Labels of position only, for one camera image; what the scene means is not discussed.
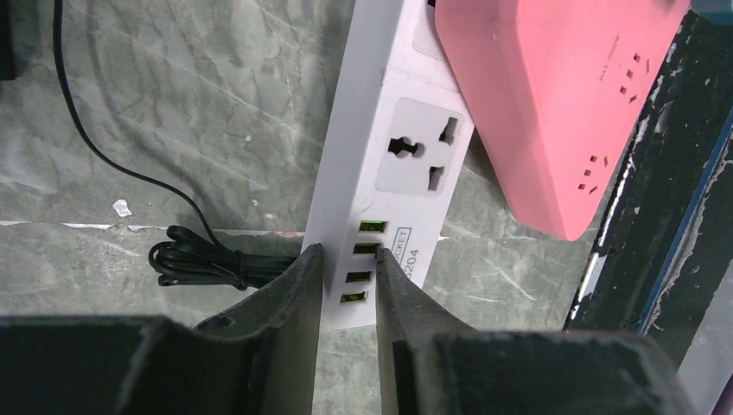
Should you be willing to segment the pink triangular power strip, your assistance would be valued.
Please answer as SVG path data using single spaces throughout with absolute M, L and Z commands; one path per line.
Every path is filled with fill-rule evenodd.
M 578 239 L 687 1 L 438 1 L 437 35 L 513 216 Z

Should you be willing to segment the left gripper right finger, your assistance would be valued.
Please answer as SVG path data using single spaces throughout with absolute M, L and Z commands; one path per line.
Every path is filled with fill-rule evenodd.
M 675 368 L 627 332 L 481 331 L 376 255 L 385 414 L 691 414 Z

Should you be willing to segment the white power strip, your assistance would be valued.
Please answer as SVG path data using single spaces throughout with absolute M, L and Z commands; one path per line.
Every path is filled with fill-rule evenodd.
M 376 256 L 426 279 L 475 128 L 432 1 L 358 1 L 304 244 L 324 251 L 322 320 L 376 321 Z

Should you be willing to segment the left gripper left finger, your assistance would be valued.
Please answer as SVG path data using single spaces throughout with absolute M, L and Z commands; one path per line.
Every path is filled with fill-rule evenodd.
M 1 321 L 4 414 L 308 414 L 323 250 L 194 328 L 165 316 Z

